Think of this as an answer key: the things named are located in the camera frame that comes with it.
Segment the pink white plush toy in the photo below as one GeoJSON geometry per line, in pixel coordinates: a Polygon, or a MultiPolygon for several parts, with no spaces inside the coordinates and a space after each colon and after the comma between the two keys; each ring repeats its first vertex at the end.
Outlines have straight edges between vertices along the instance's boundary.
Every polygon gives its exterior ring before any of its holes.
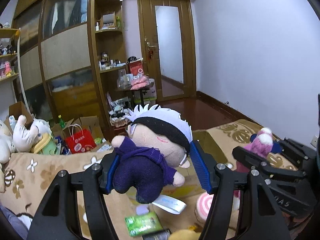
{"type": "MultiPolygon", "coordinates": [[[[264,159],[267,158],[268,154],[272,151],[273,148],[273,136],[272,131],[268,127],[262,128],[258,133],[255,139],[244,147],[244,149],[252,152],[264,159]]],[[[249,171],[242,163],[236,161],[236,171],[247,173],[249,171]]],[[[235,198],[240,199],[240,191],[235,191],[235,198]]]]}

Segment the pink swirl roll plush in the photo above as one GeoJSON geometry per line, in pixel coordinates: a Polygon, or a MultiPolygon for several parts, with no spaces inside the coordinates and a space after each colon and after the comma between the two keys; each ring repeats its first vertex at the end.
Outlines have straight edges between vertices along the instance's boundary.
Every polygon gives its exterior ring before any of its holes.
{"type": "Polygon", "coordinates": [[[202,193],[196,201],[195,216],[201,225],[204,225],[207,220],[213,198],[213,194],[208,194],[205,192],[202,193]]]}

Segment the yellow dog plush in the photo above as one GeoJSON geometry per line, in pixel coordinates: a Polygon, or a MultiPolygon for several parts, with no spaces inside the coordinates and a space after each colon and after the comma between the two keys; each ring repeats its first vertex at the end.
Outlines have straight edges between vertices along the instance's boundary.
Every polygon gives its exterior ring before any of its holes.
{"type": "Polygon", "coordinates": [[[199,240],[202,230],[202,227],[193,225],[187,229],[173,232],[168,240],[199,240]]]}

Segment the green tissue pack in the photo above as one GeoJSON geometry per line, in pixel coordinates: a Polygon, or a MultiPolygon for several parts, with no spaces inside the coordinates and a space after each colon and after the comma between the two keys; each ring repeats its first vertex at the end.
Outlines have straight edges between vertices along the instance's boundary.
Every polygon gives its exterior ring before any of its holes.
{"type": "Polygon", "coordinates": [[[125,223],[131,237],[147,235],[163,229],[154,211],[139,216],[125,217],[125,223]]]}

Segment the white-haired purple plush doll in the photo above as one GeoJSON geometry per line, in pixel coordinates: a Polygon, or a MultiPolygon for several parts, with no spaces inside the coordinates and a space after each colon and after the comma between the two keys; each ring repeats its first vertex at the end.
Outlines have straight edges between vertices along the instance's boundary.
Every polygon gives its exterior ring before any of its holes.
{"type": "Polygon", "coordinates": [[[184,184],[185,177],[176,168],[190,166],[191,126],[179,112],[160,105],[136,105],[125,118],[131,122],[127,135],[111,141],[119,156],[112,184],[120,194],[134,187],[136,201],[149,204],[163,187],[184,184]]]}

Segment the green yellow plush toy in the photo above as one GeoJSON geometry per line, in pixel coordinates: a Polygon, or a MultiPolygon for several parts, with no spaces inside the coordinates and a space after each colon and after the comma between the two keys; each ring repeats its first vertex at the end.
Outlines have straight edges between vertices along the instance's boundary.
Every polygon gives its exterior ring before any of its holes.
{"type": "Polygon", "coordinates": [[[60,155],[61,144],[56,144],[49,133],[44,133],[42,139],[31,148],[31,153],[41,155],[60,155]]]}

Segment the purple item in clear bag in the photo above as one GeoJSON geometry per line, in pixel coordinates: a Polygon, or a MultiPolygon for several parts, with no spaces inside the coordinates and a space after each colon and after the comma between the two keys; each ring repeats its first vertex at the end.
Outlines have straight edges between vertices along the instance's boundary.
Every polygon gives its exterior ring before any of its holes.
{"type": "Polygon", "coordinates": [[[142,216],[149,213],[149,205],[148,204],[140,204],[136,206],[136,215],[142,216]]]}

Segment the white plush rabbit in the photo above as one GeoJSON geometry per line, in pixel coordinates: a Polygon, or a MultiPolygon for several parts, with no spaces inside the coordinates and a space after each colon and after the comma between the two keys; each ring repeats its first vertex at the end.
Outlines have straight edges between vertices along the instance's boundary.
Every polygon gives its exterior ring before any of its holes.
{"type": "Polygon", "coordinates": [[[12,141],[17,152],[30,152],[33,145],[38,143],[44,134],[52,135],[47,121],[34,119],[29,129],[25,126],[26,122],[26,116],[20,115],[15,125],[12,141]]]}

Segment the green bottle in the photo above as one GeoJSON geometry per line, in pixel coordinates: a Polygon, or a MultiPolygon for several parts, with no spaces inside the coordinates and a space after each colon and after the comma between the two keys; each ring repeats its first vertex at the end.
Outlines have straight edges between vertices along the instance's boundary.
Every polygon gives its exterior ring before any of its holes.
{"type": "Polygon", "coordinates": [[[64,129],[64,128],[66,127],[66,123],[65,123],[65,121],[63,120],[62,116],[59,115],[59,116],[58,116],[58,119],[59,119],[59,125],[60,125],[61,129],[64,129]]]}

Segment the open cardboard box on floor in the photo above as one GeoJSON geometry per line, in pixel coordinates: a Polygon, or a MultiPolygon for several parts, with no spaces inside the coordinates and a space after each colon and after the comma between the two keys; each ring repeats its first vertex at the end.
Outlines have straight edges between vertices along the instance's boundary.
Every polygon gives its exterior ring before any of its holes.
{"type": "Polygon", "coordinates": [[[60,136],[62,139],[66,139],[72,135],[75,136],[75,134],[80,132],[82,129],[88,130],[93,139],[104,138],[97,116],[84,116],[77,119],[71,119],[66,122],[66,126],[64,128],[61,128],[60,124],[55,124],[51,128],[53,136],[60,136]]]}

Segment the small dark side table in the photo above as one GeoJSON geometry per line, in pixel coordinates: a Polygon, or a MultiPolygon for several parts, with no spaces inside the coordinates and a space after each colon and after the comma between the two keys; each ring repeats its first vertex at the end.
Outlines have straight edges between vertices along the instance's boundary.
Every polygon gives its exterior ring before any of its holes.
{"type": "Polygon", "coordinates": [[[131,89],[131,87],[126,87],[126,88],[116,88],[116,92],[131,92],[134,94],[135,91],[139,91],[139,96],[140,96],[140,104],[144,107],[144,98],[143,98],[143,92],[146,92],[147,90],[150,90],[155,83],[151,82],[149,85],[141,87],[139,89],[131,89]]]}

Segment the pink clothes on table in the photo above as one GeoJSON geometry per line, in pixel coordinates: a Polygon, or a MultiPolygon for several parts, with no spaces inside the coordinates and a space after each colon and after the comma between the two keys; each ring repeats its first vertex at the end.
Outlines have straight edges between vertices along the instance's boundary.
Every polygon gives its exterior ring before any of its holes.
{"type": "Polygon", "coordinates": [[[136,79],[131,80],[131,90],[139,90],[141,88],[144,88],[150,84],[149,77],[148,76],[140,76],[136,79]]]}

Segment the yellow rack shelf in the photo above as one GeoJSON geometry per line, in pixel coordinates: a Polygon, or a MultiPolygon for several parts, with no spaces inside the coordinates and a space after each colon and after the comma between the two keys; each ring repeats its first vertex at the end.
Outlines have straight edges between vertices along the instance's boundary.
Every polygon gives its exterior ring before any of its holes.
{"type": "Polygon", "coordinates": [[[16,84],[12,82],[15,100],[17,100],[17,94],[20,93],[30,113],[22,79],[20,41],[21,28],[3,28],[1,25],[1,82],[18,79],[16,84]]]}

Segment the wooden wardrobe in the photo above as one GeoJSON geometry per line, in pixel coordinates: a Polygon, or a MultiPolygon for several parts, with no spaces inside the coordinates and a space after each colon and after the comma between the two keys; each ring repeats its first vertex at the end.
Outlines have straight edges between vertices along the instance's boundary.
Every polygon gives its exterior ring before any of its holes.
{"type": "Polygon", "coordinates": [[[24,103],[48,121],[97,116],[106,126],[93,56],[92,0],[18,0],[24,103]]]}

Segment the wooden corner shelf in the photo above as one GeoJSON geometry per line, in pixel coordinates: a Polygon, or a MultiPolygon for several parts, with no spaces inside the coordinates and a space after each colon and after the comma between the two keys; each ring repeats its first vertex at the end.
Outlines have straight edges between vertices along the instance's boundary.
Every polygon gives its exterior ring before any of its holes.
{"type": "Polygon", "coordinates": [[[88,44],[92,75],[99,104],[99,118],[103,134],[114,136],[110,123],[107,96],[117,99],[123,93],[117,89],[119,69],[127,69],[123,34],[122,0],[88,0],[88,44]]]}

